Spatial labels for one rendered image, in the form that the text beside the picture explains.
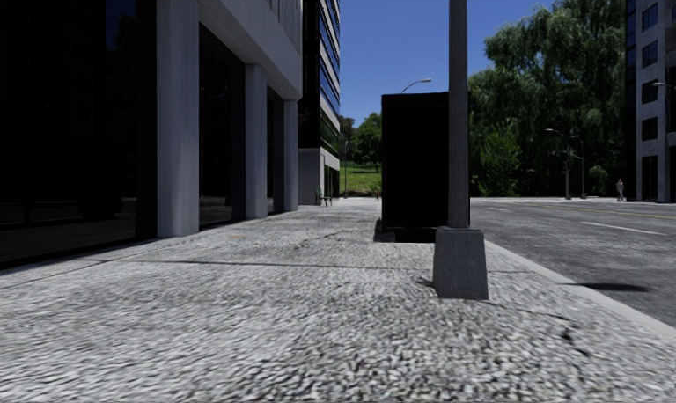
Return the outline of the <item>black bus shelter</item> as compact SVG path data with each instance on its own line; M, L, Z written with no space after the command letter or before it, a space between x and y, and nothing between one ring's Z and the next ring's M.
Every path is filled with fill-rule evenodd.
M432 243L447 221L449 92L385 94L381 109L381 230Z

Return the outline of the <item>grey concrete building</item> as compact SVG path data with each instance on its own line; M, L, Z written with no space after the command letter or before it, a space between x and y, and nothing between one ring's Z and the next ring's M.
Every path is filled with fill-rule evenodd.
M636 201L676 203L676 0L625 0L625 180Z

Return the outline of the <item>pale concrete building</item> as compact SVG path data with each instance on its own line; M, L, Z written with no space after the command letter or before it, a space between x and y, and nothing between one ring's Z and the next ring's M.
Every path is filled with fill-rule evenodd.
M0 269L298 206L303 0L0 0Z

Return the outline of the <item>glass tower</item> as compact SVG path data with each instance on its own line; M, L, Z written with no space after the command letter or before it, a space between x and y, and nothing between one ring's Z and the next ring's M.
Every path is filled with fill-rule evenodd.
M298 102L298 203L339 194L340 0L303 0L303 97Z

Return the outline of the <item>trees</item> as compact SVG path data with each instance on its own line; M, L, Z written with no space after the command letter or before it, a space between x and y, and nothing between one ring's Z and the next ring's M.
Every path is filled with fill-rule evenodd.
M563 195L565 145L545 128L583 140L586 193L610 194L624 170L625 0L555 0L484 44L490 65L468 80L471 194Z

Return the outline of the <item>tree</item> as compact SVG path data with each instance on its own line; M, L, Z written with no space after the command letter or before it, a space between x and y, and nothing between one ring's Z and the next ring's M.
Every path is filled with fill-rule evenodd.
M371 113L352 132L352 159L358 165L372 165L378 172L381 163L381 114Z

